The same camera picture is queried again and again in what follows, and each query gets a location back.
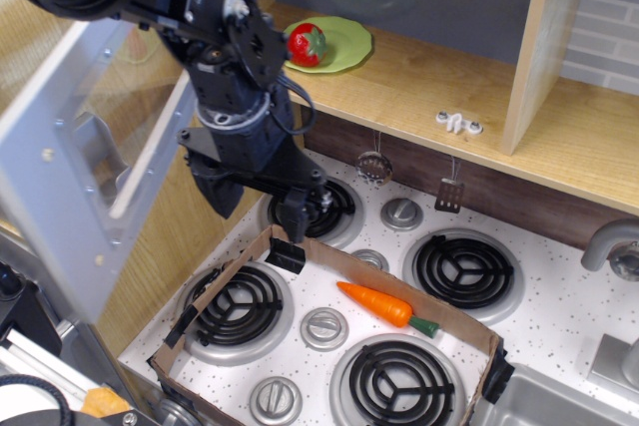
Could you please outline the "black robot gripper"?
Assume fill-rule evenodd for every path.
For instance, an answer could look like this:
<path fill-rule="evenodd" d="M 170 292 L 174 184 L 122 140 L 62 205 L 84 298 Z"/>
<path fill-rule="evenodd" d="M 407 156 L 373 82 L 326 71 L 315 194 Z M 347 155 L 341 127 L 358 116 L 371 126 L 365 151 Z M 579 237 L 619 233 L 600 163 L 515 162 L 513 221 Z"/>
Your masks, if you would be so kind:
<path fill-rule="evenodd" d="M 198 91 L 196 98 L 201 125 L 181 130 L 178 142 L 206 201 L 230 218 L 244 187 L 279 198 L 281 227 L 290 242 L 302 242 L 310 223 L 307 204 L 326 210 L 328 193 L 325 173 L 293 140 L 289 94 L 250 92 L 241 98 L 239 112 L 229 94 Z"/>

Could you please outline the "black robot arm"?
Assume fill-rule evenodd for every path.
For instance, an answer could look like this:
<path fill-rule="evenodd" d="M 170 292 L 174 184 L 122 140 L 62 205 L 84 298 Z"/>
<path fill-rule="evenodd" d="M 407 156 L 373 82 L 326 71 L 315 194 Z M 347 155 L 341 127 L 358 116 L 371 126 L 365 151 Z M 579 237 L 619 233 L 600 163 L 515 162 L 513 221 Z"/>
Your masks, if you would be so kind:
<path fill-rule="evenodd" d="M 323 170 L 295 144 L 290 101 L 301 86 L 283 70 L 287 36 L 258 0 L 28 0 L 61 18 L 127 21 L 158 33 L 186 70 L 200 125 L 179 133 L 194 181 L 229 216 L 245 188 L 281 204 L 293 243 L 331 202 Z"/>

